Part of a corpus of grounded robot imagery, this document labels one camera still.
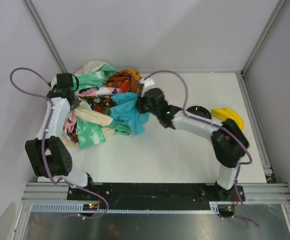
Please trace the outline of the blue cloth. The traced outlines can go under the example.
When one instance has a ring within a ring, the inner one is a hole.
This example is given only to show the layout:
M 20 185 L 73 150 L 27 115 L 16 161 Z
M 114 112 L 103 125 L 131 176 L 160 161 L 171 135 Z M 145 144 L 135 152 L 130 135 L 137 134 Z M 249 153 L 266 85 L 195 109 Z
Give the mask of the blue cloth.
M 111 97 L 115 106 L 110 108 L 110 116 L 114 123 L 127 125 L 136 134 L 145 132 L 144 124 L 149 120 L 149 113 L 140 113 L 137 109 L 138 94 L 118 93 Z

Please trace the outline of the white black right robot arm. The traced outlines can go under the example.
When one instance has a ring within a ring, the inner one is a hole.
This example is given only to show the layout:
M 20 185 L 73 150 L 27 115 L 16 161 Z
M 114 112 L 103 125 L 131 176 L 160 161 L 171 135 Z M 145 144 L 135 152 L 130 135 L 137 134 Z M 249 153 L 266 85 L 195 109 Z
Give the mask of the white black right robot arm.
M 241 158 L 247 154 L 249 142 L 231 118 L 215 121 L 168 104 L 159 88 L 143 91 L 137 99 L 140 113 L 151 113 L 164 128 L 186 131 L 208 140 L 220 163 L 215 192 L 221 200 L 232 197 L 240 171 Z

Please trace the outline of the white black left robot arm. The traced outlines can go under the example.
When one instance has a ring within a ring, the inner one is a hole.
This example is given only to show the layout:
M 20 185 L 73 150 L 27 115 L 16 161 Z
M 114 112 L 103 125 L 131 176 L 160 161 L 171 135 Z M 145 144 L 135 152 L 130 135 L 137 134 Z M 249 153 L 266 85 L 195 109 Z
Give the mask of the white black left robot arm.
M 63 127 L 68 114 L 78 107 L 74 85 L 78 78 L 71 73 L 56 75 L 57 83 L 45 96 L 46 114 L 36 137 L 25 143 L 25 151 L 37 177 L 45 177 L 54 183 L 69 182 L 72 188 L 89 189 L 93 179 L 89 173 L 73 165 L 72 157 L 62 141 Z

